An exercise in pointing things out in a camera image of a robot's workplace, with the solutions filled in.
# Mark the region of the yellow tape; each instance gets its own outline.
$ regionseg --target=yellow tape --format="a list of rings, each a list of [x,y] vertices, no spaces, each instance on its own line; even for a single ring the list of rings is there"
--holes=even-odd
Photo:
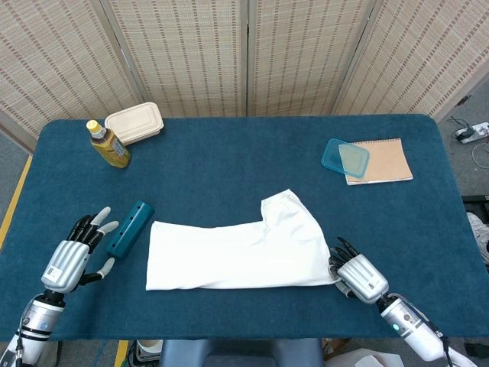
[[[129,340],[119,340],[117,354],[115,355],[114,367],[121,367],[128,354]]]
[[[15,207],[17,206],[18,198],[21,195],[22,187],[24,186],[25,178],[28,175],[31,162],[32,162],[32,156],[30,155],[28,157],[28,161],[25,162],[25,166],[24,166],[24,170],[22,171],[21,178],[18,179],[17,187],[15,188],[12,200],[10,200],[10,204],[8,205],[7,213],[5,214],[5,218],[3,219],[2,222],[2,227],[0,227],[0,248],[2,248],[5,237],[7,236],[8,227],[10,227],[12,217],[14,216]]]

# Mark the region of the robotic hand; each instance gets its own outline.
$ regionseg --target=robotic hand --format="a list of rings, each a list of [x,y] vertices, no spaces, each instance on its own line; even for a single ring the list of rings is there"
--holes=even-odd
[[[381,316],[406,341],[423,361],[445,357],[449,366],[477,367],[470,359],[449,347],[449,341],[421,311],[400,294],[389,291],[387,279],[368,259],[346,240],[343,248],[334,247],[329,267],[340,278],[338,289],[347,297],[366,304],[377,304]]]
[[[40,279],[46,290],[25,307],[18,330],[0,358],[0,367],[35,365],[64,310],[64,295],[78,285],[102,280],[111,271],[114,258],[97,272],[85,273],[89,257],[103,236],[118,227],[118,222],[100,226],[109,213],[107,206],[97,215],[84,216],[60,242]]]

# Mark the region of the white cloth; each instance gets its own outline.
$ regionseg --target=white cloth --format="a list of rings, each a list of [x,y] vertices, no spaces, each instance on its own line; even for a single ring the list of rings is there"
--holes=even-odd
[[[263,221],[218,228],[151,227],[146,289],[332,284],[317,221],[290,190],[261,201]]]
[[[479,217],[473,213],[467,213],[467,217],[484,263],[489,265],[489,251],[487,248],[489,246],[489,226],[483,224]]]

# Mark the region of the brown notebook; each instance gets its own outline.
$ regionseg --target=brown notebook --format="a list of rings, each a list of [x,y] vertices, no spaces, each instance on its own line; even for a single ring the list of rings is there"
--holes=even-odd
[[[370,157],[368,158],[367,170],[362,178],[345,175],[348,185],[378,184],[413,179],[399,138],[359,141],[353,144],[367,149]]]

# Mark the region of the woven panel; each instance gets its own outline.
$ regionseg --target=woven panel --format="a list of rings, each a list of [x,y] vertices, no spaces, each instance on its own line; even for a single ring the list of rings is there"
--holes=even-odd
[[[338,114],[434,116],[489,60],[485,0],[384,0]]]
[[[239,0],[110,4],[163,116],[242,114]]]
[[[3,1],[0,76],[0,109],[34,137],[138,103],[89,1]]]
[[[369,3],[258,0],[251,113],[330,113]]]

